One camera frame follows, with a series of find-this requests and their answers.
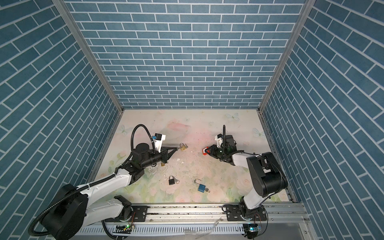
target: red object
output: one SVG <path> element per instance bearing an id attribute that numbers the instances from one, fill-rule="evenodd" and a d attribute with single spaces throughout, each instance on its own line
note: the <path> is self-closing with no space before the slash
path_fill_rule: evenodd
<path id="1" fill-rule="evenodd" d="M 207 155 L 207 154 L 208 154 L 208 153 L 205 152 L 205 150 L 206 150 L 207 148 L 208 148 L 208 147 L 206 147 L 206 148 L 203 149 L 203 155 Z"/>

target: padlock shackle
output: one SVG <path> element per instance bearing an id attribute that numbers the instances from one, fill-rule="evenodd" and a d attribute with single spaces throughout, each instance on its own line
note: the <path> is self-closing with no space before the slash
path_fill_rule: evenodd
<path id="1" fill-rule="evenodd" d="M 200 181 L 200 182 L 201 182 L 201 180 L 200 180 L 200 179 L 195 179 L 195 181 L 194 181 L 196 185 L 199 185 L 199 186 L 200 186 L 200 184 L 197 183 L 196 181 Z"/>

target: gold padlock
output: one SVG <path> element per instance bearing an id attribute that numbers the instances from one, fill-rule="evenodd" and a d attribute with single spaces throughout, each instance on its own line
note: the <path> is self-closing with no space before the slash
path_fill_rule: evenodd
<path id="1" fill-rule="evenodd" d="M 180 147 L 179 147 L 179 149 L 181 150 L 181 151 L 184 151 L 184 150 L 186 150 L 188 148 L 188 146 L 186 145 L 186 144 L 184 144 L 184 143 L 180 143 Z"/>

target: blue padlock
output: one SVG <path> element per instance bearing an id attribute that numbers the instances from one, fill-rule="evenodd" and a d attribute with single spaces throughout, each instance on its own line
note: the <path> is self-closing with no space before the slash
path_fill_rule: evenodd
<path id="1" fill-rule="evenodd" d="M 195 179 L 195 184 L 199 186 L 199 188 L 197 189 L 199 192 L 210 192 L 210 190 L 208 188 L 205 187 L 205 185 L 203 184 L 199 184 L 197 183 L 196 181 L 200 181 L 200 179 Z"/>

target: metal frame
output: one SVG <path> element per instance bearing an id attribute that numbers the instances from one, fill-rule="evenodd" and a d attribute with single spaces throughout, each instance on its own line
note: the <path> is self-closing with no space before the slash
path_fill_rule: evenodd
<path id="1" fill-rule="evenodd" d="M 280 164 L 280 167 L 281 169 L 284 171 L 284 174 L 287 176 L 286 174 L 286 170 L 284 169 L 284 165 L 282 164 L 281 162 L 281 158 L 280 158 L 280 155 L 279 153 L 277 152 L 277 148 L 276 148 L 276 145 L 275 145 L 275 142 L 273 141 L 272 139 L 272 135 L 269 131 L 269 128 L 266 124 L 266 121 L 265 121 L 265 118 L 264 118 L 264 115 L 263 113 L 259 112 L 258 111 L 258 114 L 259 114 L 259 118 L 260 118 L 260 122 L 262 124 L 262 127 L 263 127 L 263 130 L 264 130 L 264 133 L 265 133 L 265 137 L 268 141 L 268 144 L 269 144 L 269 147 L 271 148 L 271 152 L 273 153 L 273 155 L 276 157 L 276 160 L 277 162 Z M 292 187 L 290 184 L 288 184 L 288 192 L 290 194 L 290 197 L 291 197 L 291 200 L 293 202 L 296 202 L 296 196 L 295 196 L 295 192 L 293 191 Z"/>
<path id="2" fill-rule="evenodd" d="M 118 111 L 122 113 L 123 111 L 122 105 L 120 104 L 117 96 L 113 92 L 107 78 L 104 75 L 103 70 L 101 69 L 99 63 L 97 62 L 95 56 L 93 55 L 88 43 L 85 41 L 85 38 L 81 33 L 79 26 L 76 24 L 72 14 L 69 12 L 69 9 L 65 4 L 64 0 L 52 0 L 52 2 L 55 5 L 58 12 L 60 13 L 67 27 L 71 31 L 73 37 L 75 38 L 76 42 L 80 46 L 81 50 L 83 51 L 85 57 L 88 59 L 89 64 L 92 66 L 92 69 L 95 71 L 96 75 L 99 77 L 101 84 L 104 86 L 109 97 L 112 99 L 113 104 L 116 106 Z"/>
<path id="3" fill-rule="evenodd" d="M 95 165 L 92 168 L 91 174 L 89 175 L 87 182 L 92 182 L 95 180 L 97 172 L 99 171 L 101 163 L 103 162 L 105 154 L 107 153 L 109 145 L 111 144 L 112 138 L 115 135 L 116 129 L 119 126 L 119 123 L 120 123 L 120 120 L 121 120 L 123 114 L 124 114 L 124 111 L 118 113 L 117 118 L 115 120 L 115 123 L 113 124 L 112 129 L 108 134 L 107 141 L 105 142 L 103 148 L 101 149 L 99 156 L 96 159 Z"/>
<path id="4" fill-rule="evenodd" d="M 148 206 L 145 222 L 135 223 L 135 230 L 131 234 L 114 234 L 129 236 L 166 236 L 183 235 L 184 230 L 195 230 L 197 234 L 206 233 L 212 229 L 213 224 L 219 220 L 218 225 L 212 229 L 212 234 L 244 233 L 242 224 L 253 221 L 229 222 L 226 213 L 221 209 L 223 204 L 238 203 L 171 203 L 171 204 L 142 204 Z M 269 223 L 309 223 L 308 215 L 302 203 L 264 203 L 268 213 Z M 117 225 L 124 222 L 107 223 L 110 232 Z M 104 235 L 101 223 L 86 226 L 76 235 Z"/>
<path id="5" fill-rule="evenodd" d="M 318 240 L 312 223 L 299 223 L 299 226 L 304 240 Z"/>
<path id="6" fill-rule="evenodd" d="M 265 106 L 266 106 L 266 104 L 267 104 L 267 102 L 268 102 L 268 100 L 272 94 L 272 91 L 276 86 L 276 83 L 277 83 L 277 81 L 281 75 L 281 72 L 283 71 L 283 68 L 284 68 L 285 64 L 287 63 L 288 57 L 291 54 L 293 47 L 295 46 L 296 40 L 299 38 L 299 34 L 300 34 L 301 30 L 303 29 L 304 23 L 307 20 L 315 1 L 316 0 L 307 0 L 304 4 L 303 8 L 300 11 L 299 18 L 297 19 L 297 22 L 296 22 L 295 26 L 293 27 L 291 36 L 288 40 L 286 47 L 284 48 L 284 52 L 281 55 L 281 59 L 279 61 L 279 64 L 277 65 L 275 72 L 273 73 L 271 82 L 269 83 L 269 85 L 265 91 L 265 94 L 263 96 L 263 99 L 260 103 L 260 106 L 259 106 L 260 112 L 262 112 L 264 110 L 264 108 L 265 108 Z"/>

